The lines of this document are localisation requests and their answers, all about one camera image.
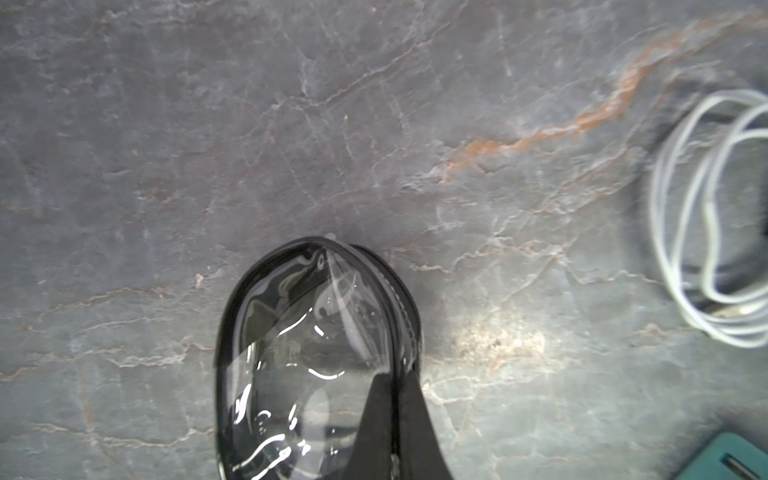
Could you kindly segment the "teal charger block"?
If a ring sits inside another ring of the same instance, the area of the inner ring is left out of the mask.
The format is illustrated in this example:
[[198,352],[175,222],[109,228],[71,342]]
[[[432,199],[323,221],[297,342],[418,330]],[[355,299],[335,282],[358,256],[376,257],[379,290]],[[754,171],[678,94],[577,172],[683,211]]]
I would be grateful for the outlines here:
[[742,436],[721,432],[702,447],[674,480],[767,480],[767,453]]

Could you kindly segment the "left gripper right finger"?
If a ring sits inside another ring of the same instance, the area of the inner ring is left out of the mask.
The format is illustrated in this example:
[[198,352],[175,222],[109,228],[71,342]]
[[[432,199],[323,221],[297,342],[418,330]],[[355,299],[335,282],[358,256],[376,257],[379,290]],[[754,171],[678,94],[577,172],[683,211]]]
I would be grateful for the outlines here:
[[452,480],[415,370],[402,379],[398,392],[398,417],[400,478]]

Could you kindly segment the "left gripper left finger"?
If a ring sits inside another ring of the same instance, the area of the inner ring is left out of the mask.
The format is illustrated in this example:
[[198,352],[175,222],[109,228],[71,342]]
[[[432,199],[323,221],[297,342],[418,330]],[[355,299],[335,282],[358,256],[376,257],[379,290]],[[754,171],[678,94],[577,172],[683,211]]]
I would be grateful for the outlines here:
[[392,433],[391,379],[388,374],[379,374],[374,377],[370,385],[352,454],[342,479],[390,479]]

